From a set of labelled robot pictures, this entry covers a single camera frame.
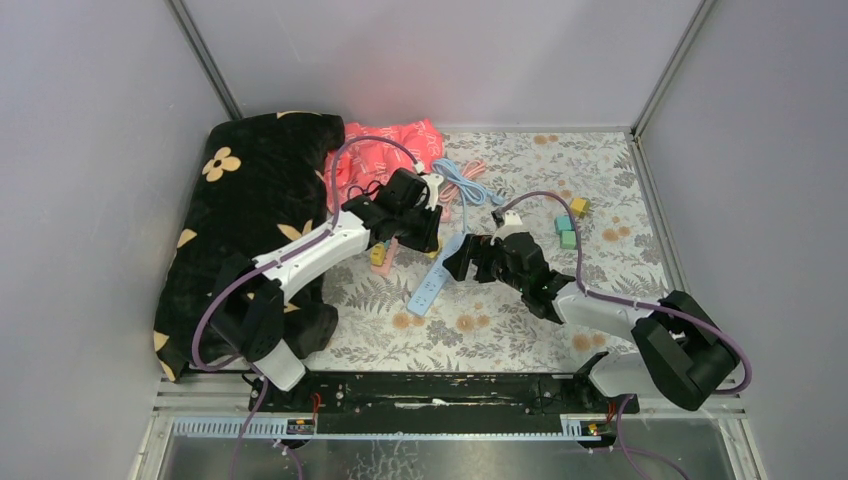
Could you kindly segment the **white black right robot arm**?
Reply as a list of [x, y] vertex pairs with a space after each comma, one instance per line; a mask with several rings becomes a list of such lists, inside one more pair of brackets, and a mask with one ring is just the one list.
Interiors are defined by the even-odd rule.
[[457, 281], [474, 266], [476, 282], [513, 288], [538, 318], [603, 331], [636, 346], [636, 354], [606, 355], [575, 382], [575, 402], [589, 412], [613, 397], [651, 393], [696, 411], [746, 362], [689, 294], [673, 291], [645, 302], [582, 287], [575, 277], [551, 268], [527, 232], [505, 238], [468, 234], [443, 265]]

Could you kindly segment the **pink power strip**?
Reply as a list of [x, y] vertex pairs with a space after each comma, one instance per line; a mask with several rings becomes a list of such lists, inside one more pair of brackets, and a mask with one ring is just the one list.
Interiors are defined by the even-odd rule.
[[371, 271], [387, 277], [392, 269], [397, 250], [398, 242], [395, 238], [376, 244], [369, 253]]

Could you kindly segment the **yellow USB charger plug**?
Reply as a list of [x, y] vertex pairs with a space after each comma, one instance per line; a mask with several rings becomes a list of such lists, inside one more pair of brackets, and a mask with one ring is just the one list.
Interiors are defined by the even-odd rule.
[[376, 244], [369, 254], [370, 263], [373, 267], [381, 267], [385, 263], [388, 249], [385, 243]]

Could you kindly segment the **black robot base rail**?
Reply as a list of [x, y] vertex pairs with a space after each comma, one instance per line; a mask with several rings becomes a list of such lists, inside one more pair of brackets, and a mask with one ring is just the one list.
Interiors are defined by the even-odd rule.
[[521, 412], [610, 414], [623, 395], [601, 393], [586, 374], [309, 371], [289, 391], [251, 382], [261, 412], [361, 412], [367, 407], [506, 406]]

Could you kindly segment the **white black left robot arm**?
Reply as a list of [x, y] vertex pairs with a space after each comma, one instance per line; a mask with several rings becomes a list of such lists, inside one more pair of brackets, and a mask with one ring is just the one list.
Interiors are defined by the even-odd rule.
[[398, 169], [387, 184], [339, 204], [328, 221], [300, 239], [252, 259], [233, 257], [221, 268], [198, 327], [211, 326], [272, 383], [272, 398], [282, 408], [301, 409], [311, 387], [293, 349], [284, 304], [331, 267], [384, 241], [435, 251], [443, 182], [440, 174]]

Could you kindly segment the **light blue power strip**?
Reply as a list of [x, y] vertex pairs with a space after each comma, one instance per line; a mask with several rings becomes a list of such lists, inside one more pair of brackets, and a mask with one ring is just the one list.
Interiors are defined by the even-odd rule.
[[444, 267], [443, 262], [459, 250], [464, 238], [464, 233], [456, 233], [442, 248], [430, 270], [406, 305], [410, 313], [416, 316], [425, 316], [427, 314], [445, 284], [452, 278], [451, 274]]

